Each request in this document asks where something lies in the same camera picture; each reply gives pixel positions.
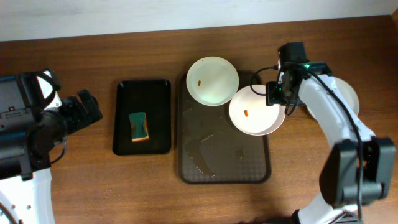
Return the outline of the white plate with red stain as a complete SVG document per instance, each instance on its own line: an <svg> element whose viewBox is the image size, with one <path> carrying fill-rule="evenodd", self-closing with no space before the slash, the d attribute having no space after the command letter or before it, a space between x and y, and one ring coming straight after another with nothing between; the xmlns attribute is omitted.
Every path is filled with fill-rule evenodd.
<svg viewBox="0 0 398 224"><path fill-rule="evenodd" d="M285 106L267 106L267 98L252 91L250 86L240 89L229 104L229 117L242 132L263 136L278 129L285 119Z"/></svg>

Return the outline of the green and yellow sponge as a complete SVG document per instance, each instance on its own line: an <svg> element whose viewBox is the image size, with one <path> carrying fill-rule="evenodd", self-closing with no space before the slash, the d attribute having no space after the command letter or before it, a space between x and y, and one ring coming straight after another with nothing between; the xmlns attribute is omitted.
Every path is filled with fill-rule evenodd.
<svg viewBox="0 0 398 224"><path fill-rule="evenodd" d="M131 141L140 142L149 139L147 118L145 112L131 113L129 116L131 125Z"/></svg>

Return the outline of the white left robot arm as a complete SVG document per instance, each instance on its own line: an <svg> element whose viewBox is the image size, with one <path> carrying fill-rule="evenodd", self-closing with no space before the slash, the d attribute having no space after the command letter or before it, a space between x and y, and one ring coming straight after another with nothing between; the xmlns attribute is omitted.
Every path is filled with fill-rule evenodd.
<svg viewBox="0 0 398 224"><path fill-rule="evenodd" d="M103 117L87 89L60 88L48 68L1 78L1 223L54 223L49 153Z"/></svg>

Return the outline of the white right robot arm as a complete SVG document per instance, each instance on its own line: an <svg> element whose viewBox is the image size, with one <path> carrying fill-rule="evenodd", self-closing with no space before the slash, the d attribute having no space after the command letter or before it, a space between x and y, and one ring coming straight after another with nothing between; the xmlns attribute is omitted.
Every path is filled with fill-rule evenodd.
<svg viewBox="0 0 398 224"><path fill-rule="evenodd" d="M304 103L325 134L331 152L319 177L320 193L294 211L290 223L362 223L363 209L387 197L396 147L379 138L353 112L325 63L275 66L278 102Z"/></svg>

